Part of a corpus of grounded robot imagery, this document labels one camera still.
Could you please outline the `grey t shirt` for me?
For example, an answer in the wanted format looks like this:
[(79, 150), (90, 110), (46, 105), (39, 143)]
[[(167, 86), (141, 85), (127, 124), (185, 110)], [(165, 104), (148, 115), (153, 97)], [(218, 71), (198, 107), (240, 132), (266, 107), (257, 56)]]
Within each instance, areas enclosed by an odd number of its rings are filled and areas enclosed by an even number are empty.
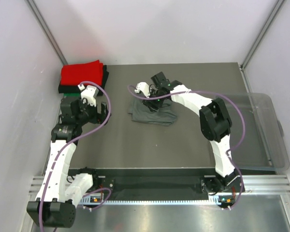
[(177, 114), (172, 111), (171, 106), (172, 102), (166, 100), (160, 109), (150, 111), (140, 99), (133, 98), (128, 108), (128, 114), (131, 115), (133, 122), (170, 126), (177, 121)]

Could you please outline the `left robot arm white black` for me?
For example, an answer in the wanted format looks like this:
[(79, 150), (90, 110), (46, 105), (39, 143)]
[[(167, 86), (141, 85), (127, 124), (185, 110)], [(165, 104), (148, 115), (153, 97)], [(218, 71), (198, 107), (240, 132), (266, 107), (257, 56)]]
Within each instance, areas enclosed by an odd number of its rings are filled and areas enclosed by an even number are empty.
[(87, 191), (96, 191), (100, 180), (91, 173), (79, 173), (67, 187), (70, 163), (87, 123), (100, 129), (111, 116), (111, 102), (95, 104), (95, 97), (65, 96), (60, 103), (58, 123), (51, 131), (50, 156), (45, 176), (34, 201), (27, 204), (27, 213), (40, 231), (45, 228), (70, 228), (76, 208)]

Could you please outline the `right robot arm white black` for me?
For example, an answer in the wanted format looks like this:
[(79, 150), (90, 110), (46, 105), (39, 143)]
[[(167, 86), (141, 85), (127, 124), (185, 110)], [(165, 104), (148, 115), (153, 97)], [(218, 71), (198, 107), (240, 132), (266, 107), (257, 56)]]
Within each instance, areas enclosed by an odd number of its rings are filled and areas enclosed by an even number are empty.
[(225, 99), (211, 99), (195, 93), (177, 80), (169, 81), (162, 72), (151, 80), (151, 85), (140, 82), (135, 89), (135, 93), (143, 93), (143, 104), (151, 111), (159, 110), (165, 100), (171, 100), (190, 109), (200, 119), (201, 132), (212, 147), (216, 171), (215, 177), (201, 179), (203, 191), (215, 195), (233, 188), (236, 168), (230, 145), (232, 120)]

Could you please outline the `green folded t shirt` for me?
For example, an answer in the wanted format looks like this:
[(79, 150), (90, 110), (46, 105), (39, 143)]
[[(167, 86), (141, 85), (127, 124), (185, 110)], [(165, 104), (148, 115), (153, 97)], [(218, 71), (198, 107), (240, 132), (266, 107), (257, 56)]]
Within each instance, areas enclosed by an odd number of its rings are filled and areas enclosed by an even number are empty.
[(63, 97), (80, 97), (80, 93), (64, 93)]

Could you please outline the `black folded t shirt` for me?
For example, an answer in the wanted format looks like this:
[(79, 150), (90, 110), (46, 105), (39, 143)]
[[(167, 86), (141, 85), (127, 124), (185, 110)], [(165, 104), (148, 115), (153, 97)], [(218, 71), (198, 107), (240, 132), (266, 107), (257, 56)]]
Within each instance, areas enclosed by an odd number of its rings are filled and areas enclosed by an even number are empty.
[[(102, 84), (101, 87), (104, 89), (108, 76), (109, 76), (109, 72), (107, 70), (107, 66), (103, 65), (102, 66)], [(80, 89), (78, 88), (78, 86), (64, 86), (59, 84), (58, 86), (58, 92), (59, 94), (80, 94)]]

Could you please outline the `red folded t shirt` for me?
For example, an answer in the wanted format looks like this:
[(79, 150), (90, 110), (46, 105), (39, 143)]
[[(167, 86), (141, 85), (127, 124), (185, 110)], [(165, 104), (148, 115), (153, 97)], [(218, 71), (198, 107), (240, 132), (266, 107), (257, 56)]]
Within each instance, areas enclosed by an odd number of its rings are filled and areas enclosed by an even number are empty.
[(82, 63), (64, 65), (61, 69), (60, 84), (64, 86), (76, 86), (83, 81), (91, 81), (102, 85), (103, 63), (99, 60)]

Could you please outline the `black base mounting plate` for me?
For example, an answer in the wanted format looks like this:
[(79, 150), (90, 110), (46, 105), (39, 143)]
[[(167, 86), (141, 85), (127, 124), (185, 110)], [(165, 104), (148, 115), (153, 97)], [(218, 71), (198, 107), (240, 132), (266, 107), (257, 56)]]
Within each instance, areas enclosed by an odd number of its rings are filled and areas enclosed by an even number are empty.
[[(214, 168), (82, 168), (69, 169), (68, 175), (92, 175), (90, 190), (110, 188), (110, 200), (205, 200), (201, 179), (215, 177)], [(217, 194), (244, 191), (236, 172), (233, 188)]]

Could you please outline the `clear plastic bin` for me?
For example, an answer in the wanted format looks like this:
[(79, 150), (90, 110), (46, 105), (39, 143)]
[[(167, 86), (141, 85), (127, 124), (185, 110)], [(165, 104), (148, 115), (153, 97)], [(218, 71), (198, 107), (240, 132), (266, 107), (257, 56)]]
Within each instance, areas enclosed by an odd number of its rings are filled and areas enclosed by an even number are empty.
[(263, 93), (228, 94), (233, 162), (241, 169), (282, 172), (290, 161), (271, 98)]

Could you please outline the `left corner aluminium post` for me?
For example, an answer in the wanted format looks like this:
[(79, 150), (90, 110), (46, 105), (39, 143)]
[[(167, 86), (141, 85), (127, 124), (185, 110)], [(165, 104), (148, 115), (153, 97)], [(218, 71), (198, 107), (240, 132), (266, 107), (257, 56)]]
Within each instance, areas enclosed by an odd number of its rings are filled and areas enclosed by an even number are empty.
[(50, 43), (51, 47), (53, 48), (54, 52), (56, 53), (57, 57), (59, 58), (62, 65), (67, 65), (68, 62), (60, 49), (52, 31), (50, 30), (46, 20), (44, 19), (38, 5), (34, 0), (24, 0), (24, 2), (29, 7), (30, 11), (34, 15), (36, 21), (38, 22), (40, 28), (42, 29), (43, 33), (45, 34), (48, 42)]

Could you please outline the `corner aluminium post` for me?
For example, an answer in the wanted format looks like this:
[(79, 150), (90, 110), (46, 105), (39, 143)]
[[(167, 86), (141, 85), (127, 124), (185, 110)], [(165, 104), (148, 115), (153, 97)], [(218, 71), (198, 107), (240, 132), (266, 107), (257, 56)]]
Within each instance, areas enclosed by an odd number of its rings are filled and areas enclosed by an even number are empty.
[(67, 65), (68, 62), (60, 49), (52, 31), (50, 30), (46, 20), (44, 19), (38, 5), (34, 0), (24, 0), (24, 2), (29, 7), (30, 11), (34, 15), (36, 21), (38, 22), (40, 28), (42, 29), (43, 33), (45, 34), (48, 42), (50, 43), (51, 47), (53, 48), (54, 52), (56, 53), (57, 57), (59, 58), (62, 65)]
[(258, 32), (256, 38), (254, 39), (250, 49), (248, 50), (247, 55), (244, 58), (244, 61), (240, 65), (240, 70), (244, 71), (248, 64), (250, 63), (251, 59), (253, 58), (254, 54), (256, 53), (257, 49), (259, 48), (260, 44), (262, 43), (263, 39), (265, 38), (268, 30), (270, 29), (271, 25), (275, 21), (276, 17), (278, 16), (279, 12), (283, 8), (286, 0), (276, 0), (274, 6), (270, 10), (268, 16), (266, 17), (265, 22), (263, 23), (260, 31)]

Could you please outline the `aluminium frame rail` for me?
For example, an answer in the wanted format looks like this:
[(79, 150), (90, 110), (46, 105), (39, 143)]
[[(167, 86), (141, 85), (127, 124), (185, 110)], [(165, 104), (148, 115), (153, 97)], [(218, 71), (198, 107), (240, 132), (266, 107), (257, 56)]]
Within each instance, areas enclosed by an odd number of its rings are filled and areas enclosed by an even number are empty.
[(286, 175), (244, 175), (245, 195), (290, 195)]

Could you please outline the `right corner aluminium post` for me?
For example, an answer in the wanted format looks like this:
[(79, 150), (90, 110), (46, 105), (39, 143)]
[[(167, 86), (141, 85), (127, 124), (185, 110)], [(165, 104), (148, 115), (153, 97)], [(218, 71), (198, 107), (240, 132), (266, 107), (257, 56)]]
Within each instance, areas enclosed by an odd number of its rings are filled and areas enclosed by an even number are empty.
[(247, 55), (244, 58), (244, 61), (240, 65), (240, 70), (244, 71), (248, 64), (250, 63), (251, 59), (253, 58), (254, 54), (256, 53), (257, 49), (259, 48), (260, 44), (262, 43), (263, 39), (265, 38), (268, 30), (270, 29), (271, 25), (275, 21), (276, 17), (278, 16), (279, 12), (283, 8), (286, 0), (276, 0), (274, 6), (270, 10), (268, 16), (266, 17), (265, 22), (263, 23), (260, 31), (258, 32), (256, 38), (254, 39), (250, 49), (248, 50)]

